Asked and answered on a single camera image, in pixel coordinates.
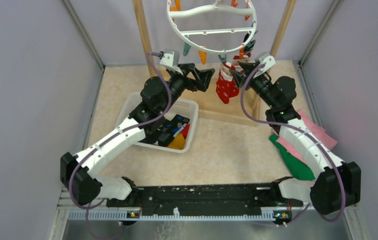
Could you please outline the red Santa snowflake sock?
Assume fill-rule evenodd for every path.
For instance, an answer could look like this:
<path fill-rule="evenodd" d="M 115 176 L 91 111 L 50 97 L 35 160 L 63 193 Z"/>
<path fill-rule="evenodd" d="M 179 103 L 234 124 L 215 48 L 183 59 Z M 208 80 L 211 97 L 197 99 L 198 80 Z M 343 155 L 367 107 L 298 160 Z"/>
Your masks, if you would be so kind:
<path fill-rule="evenodd" d="M 240 58 L 239 55 L 234 56 L 231 65 L 234 70 L 237 72 L 243 72 L 243 68 L 240 67 L 240 63 L 248 63 L 250 61 L 250 55 L 244 55 L 243 58 Z"/>

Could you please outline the black sock blue squares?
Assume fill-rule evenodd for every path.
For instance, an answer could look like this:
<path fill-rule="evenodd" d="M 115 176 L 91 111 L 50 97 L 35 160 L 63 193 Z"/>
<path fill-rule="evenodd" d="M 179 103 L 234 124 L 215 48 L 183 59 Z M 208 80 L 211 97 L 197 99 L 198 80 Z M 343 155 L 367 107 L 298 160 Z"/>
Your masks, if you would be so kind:
<path fill-rule="evenodd" d="M 174 138 L 181 134 L 182 129 L 187 124 L 190 124 L 189 118 L 176 114 L 172 120 L 165 119 L 163 124 L 152 135 L 141 142 L 167 148 Z"/>

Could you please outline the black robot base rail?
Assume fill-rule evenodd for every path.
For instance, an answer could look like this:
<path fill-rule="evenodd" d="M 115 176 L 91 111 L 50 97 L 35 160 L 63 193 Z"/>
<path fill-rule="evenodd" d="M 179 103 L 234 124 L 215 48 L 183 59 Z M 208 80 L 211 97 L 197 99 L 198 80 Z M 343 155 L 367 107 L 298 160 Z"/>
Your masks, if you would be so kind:
<path fill-rule="evenodd" d="M 260 216 L 267 207 L 301 207 L 303 202 L 284 199 L 271 183 L 139 186 L 127 199 L 108 199 L 107 207 L 140 210 L 143 217 Z"/>

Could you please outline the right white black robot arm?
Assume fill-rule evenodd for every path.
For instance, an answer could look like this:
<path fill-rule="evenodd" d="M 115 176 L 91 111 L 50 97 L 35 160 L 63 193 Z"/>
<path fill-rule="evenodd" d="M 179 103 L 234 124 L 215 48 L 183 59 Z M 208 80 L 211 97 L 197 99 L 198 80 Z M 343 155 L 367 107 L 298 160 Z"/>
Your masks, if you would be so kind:
<path fill-rule="evenodd" d="M 266 120 L 281 138 L 287 140 L 314 174 L 314 180 L 281 178 L 270 192 L 270 200 L 283 206 L 290 199 L 311 204 L 325 216 L 343 212 L 361 200 L 361 168 L 355 162 L 346 162 L 335 155 L 308 128 L 294 109 L 292 101 L 297 96 L 295 80 L 281 76 L 275 82 L 262 72 L 266 63 L 242 63 L 242 72 L 231 74 L 241 94 L 251 88 L 268 106 Z"/>

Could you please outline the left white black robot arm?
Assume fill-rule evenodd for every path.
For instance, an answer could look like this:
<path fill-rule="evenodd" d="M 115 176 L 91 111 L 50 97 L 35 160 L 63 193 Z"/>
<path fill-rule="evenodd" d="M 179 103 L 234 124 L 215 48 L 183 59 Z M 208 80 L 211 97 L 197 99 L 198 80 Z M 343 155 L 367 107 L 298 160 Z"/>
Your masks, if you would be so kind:
<path fill-rule="evenodd" d="M 90 203 L 96 198 L 116 199 L 126 207 L 135 204 L 137 187 L 129 178 L 101 179 L 99 173 L 128 147 L 151 139 L 165 122 L 164 114 L 185 90 L 206 92 L 215 70 L 184 63 L 168 73 L 169 80 L 161 74 L 146 80 L 141 102 L 104 138 L 80 152 L 61 156 L 60 180 L 78 208 L 91 209 Z"/>

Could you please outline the round white clip hanger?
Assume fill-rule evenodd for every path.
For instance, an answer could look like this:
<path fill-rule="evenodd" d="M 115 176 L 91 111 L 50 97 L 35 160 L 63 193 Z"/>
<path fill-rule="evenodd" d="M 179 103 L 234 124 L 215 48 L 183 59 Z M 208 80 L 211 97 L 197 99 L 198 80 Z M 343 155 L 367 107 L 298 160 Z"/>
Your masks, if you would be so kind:
<path fill-rule="evenodd" d="M 183 41 L 183 56 L 197 52 L 202 63 L 208 55 L 222 62 L 229 54 L 244 55 L 255 43 L 258 17 L 250 0 L 213 0 L 198 6 L 169 0 L 166 18 Z"/>

